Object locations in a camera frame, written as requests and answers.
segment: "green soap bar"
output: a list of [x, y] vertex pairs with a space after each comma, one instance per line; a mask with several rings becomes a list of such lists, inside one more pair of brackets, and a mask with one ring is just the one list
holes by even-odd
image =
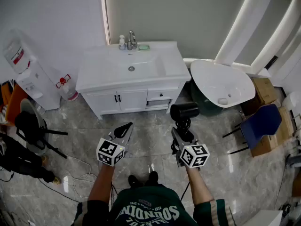
[[149, 50], [150, 47], [148, 45], [139, 45], [139, 50]]

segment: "black cable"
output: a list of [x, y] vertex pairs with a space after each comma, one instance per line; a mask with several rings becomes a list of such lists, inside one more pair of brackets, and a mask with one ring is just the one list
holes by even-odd
[[278, 199], [278, 197], [279, 197], [279, 193], [280, 193], [280, 190], [281, 190], [281, 186], [282, 186], [282, 182], [283, 182], [283, 178], [284, 178], [284, 172], [285, 172], [285, 169], [286, 169], [286, 165], [284, 165], [283, 174], [282, 174], [282, 179], [281, 179], [281, 183], [280, 183], [280, 187], [279, 187], [279, 192], [278, 192], [278, 194], [277, 194], [277, 198], [276, 198], [276, 201], [275, 201], [274, 210], [275, 210], [276, 203], [277, 203], [277, 199]]
[[69, 197], [67, 197], [67, 196], [65, 196], [64, 194], [61, 194], [60, 192], [58, 192], [58, 191], [56, 191], [56, 190], [53, 190], [52, 188], [50, 188], [50, 187], [48, 187], [50, 190], [52, 190], [52, 191], [54, 191], [54, 192], [56, 192], [56, 193], [58, 193], [58, 194], [60, 194], [60, 195], [62, 195], [62, 196], [64, 196], [65, 198], [68, 198], [68, 199], [70, 199], [70, 200], [72, 200], [72, 201], [75, 201], [75, 202], [78, 202], [79, 203], [79, 201], [76, 201], [76, 200], [74, 200], [74, 199], [72, 199], [72, 198], [69, 198]]
[[184, 195], [185, 195], [185, 193], [186, 193], [186, 191], [187, 191], [187, 189], [188, 189], [188, 187], [189, 187], [189, 184], [190, 184], [190, 182], [187, 184], [187, 187], [186, 187], [186, 189], [185, 189], [185, 191], [184, 191], [184, 193], [183, 193], [183, 195], [182, 195], [182, 197], [181, 197], [181, 201], [182, 201], [182, 199], [183, 199], [183, 197], [184, 197]]
[[111, 208], [113, 207], [114, 203], [114, 190], [113, 190], [113, 184], [111, 183]]
[[114, 190], [115, 190], [115, 193], [118, 195], [118, 193], [117, 193], [117, 190], [116, 190], [116, 188], [115, 188], [115, 186], [112, 184], [112, 186], [113, 186], [113, 188], [114, 188]]
[[12, 174], [12, 175], [10, 175], [10, 179], [9, 179], [9, 180], [7, 180], [7, 181], [5, 181], [5, 180], [2, 180], [1, 178], [0, 178], [0, 180], [1, 180], [2, 182], [9, 182], [9, 181], [10, 181], [10, 180], [13, 178], [14, 174], [15, 174], [15, 172], [13, 172], [13, 174]]

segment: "faucet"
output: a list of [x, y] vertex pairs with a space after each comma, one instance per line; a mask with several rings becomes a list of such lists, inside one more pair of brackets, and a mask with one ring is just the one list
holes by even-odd
[[132, 30], [130, 30], [129, 35], [128, 35], [128, 41], [127, 41], [127, 50], [132, 50], [134, 48], [137, 48], [137, 42], [136, 42], [136, 37], [135, 34]]

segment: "person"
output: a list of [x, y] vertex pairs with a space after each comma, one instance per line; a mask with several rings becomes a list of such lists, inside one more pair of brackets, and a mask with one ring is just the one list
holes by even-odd
[[198, 169], [186, 167], [195, 206], [193, 218], [185, 211], [175, 191], [158, 184], [153, 171], [142, 186], [129, 176], [129, 189], [121, 191], [109, 212], [112, 177], [115, 167], [103, 164], [88, 201], [78, 204], [71, 226], [234, 226], [230, 208], [224, 200], [214, 200]]
[[47, 183], [60, 184], [60, 178], [43, 167], [47, 161], [47, 156], [39, 157], [13, 138], [0, 133], [0, 166], [7, 171], [42, 178]]

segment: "cabinet door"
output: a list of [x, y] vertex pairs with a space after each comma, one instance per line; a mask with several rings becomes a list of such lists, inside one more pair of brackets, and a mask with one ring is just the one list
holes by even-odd
[[113, 114], [120, 112], [120, 105], [116, 92], [87, 93], [90, 107], [99, 114]]
[[123, 112], [141, 111], [146, 107], [146, 89], [117, 91], [117, 95]]

